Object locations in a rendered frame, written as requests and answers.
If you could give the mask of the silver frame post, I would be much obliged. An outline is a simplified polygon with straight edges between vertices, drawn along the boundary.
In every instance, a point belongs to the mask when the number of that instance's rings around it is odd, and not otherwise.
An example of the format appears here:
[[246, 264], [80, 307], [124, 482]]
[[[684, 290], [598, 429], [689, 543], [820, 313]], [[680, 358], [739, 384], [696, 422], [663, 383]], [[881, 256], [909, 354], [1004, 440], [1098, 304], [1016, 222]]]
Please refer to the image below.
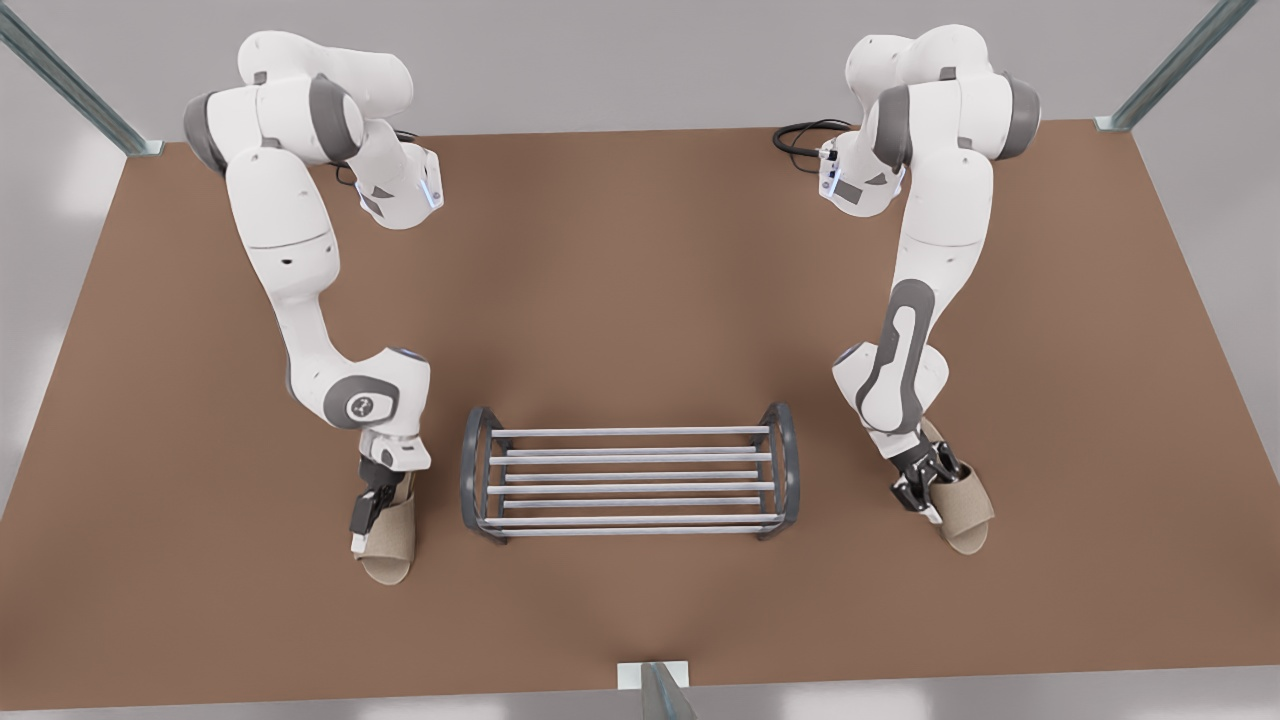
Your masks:
[[0, 0], [0, 41], [128, 158], [163, 152], [161, 140], [146, 140], [137, 132], [5, 0]]
[[1132, 132], [1258, 1], [1217, 0], [1115, 111], [1093, 119], [1094, 128], [1102, 133]]
[[643, 720], [699, 720], [685, 691], [689, 662], [645, 661], [616, 665], [617, 688], [639, 691]]

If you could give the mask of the beige slipper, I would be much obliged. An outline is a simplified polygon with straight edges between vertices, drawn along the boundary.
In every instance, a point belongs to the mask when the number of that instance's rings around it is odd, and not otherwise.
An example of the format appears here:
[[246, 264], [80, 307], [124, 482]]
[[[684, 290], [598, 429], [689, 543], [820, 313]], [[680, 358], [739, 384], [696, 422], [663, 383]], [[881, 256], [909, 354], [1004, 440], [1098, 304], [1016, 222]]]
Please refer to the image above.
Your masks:
[[933, 448], [928, 492], [940, 516], [940, 534], [952, 550], [972, 556], [986, 544], [995, 509], [977, 471], [957, 457], [934, 425], [922, 418], [920, 428]]
[[415, 560], [416, 509], [415, 474], [410, 473], [396, 488], [389, 507], [383, 509], [372, 524], [364, 550], [353, 552], [370, 578], [383, 585], [397, 585], [408, 574]]

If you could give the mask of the grey metal shoe rack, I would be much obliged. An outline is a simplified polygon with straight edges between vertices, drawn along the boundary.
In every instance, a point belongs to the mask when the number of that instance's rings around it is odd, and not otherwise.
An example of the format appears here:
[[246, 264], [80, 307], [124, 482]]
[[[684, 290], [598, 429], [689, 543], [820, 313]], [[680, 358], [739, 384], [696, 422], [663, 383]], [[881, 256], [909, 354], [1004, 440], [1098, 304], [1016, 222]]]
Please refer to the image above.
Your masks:
[[460, 469], [463, 524], [518, 537], [751, 536], [797, 520], [794, 415], [774, 402], [736, 427], [507, 428], [468, 414]]

